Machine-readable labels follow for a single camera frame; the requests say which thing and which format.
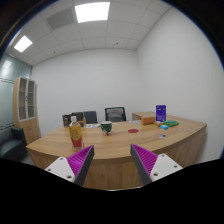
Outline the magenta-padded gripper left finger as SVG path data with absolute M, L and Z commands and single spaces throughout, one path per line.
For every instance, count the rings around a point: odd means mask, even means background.
M 46 171 L 82 186 L 94 155 L 94 146 L 90 145 L 69 157 L 58 157 Z

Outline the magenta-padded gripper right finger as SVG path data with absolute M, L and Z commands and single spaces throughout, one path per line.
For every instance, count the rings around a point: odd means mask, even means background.
M 143 185 L 159 180 L 182 167 L 166 154 L 155 154 L 145 148 L 132 144 L 130 154 L 135 162 Z

